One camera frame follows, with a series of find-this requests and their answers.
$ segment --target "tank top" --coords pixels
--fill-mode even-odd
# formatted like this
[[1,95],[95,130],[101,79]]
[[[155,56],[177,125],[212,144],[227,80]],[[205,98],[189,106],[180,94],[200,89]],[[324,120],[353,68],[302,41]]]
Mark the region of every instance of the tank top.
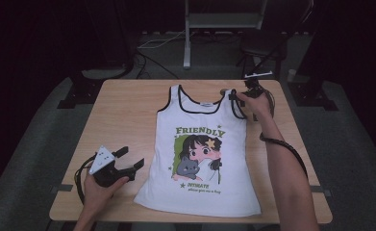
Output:
[[225,218],[261,213],[245,161],[246,116],[235,90],[214,103],[169,90],[157,112],[155,155],[134,201],[150,209]]

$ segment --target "clothing tag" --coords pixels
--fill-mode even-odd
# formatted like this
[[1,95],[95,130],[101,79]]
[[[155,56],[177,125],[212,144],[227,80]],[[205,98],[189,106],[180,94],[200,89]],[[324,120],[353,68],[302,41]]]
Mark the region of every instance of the clothing tag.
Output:
[[203,106],[203,107],[211,107],[211,106],[213,106],[213,103],[209,103],[209,102],[201,102],[201,103],[200,103],[200,106]]

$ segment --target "cartoon cat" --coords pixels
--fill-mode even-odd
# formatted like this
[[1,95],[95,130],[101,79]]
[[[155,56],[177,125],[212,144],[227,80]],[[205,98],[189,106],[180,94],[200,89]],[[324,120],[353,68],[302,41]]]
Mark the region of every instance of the cartoon cat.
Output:
[[192,180],[196,179],[196,173],[199,172],[199,162],[197,160],[190,160],[188,157],[183,157],[179,163],[176,173],[181,176],[186,176]]

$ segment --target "human hand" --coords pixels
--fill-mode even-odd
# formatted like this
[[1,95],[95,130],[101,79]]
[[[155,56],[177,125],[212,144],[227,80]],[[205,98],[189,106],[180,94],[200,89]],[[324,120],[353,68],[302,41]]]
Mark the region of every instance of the human hand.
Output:
[[129,181],[128,176],[119,178],[111,186],[104,188],[99,186],[94,176],[87,172],[84,182],[85,187],[85,204],[84,210],[89,211],[93,216],[98,215],[104,210],[113,194]]
[[248,97],[247,95],[241,92],[237,92],[236,96],[240,100],[244,101],[248,109],[257,117],[272,116],[269,108],[269,102],[265,95],[265,92],[257,98]]
[[130,180],[128,176],[119,178],[111,186],[104,188],[99,186],[87,171],[85,179],[85,204],[83,211],[77,220],[74,231],[91,230],[97,215],[104,210],[113,194]]

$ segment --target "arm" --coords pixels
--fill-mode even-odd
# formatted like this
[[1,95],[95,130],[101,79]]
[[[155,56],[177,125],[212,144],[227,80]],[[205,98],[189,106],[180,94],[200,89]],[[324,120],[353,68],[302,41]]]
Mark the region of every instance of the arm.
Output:
[[[266,138],[284,140],[270,114],[265,93],[256,99],[243,93],[237,93],[237,97],[257,116]],[[269,142],[265,146],[281,230],[318,230],[310,184],[302,167],[283,146]]]
[[74,231],[91,230],[97,216],[104,210],[113,194],[129,180],[128,177],[118,179],[108,188],[95,183],[94,177],[87,172],[85,179],[85,204],[77,220]]

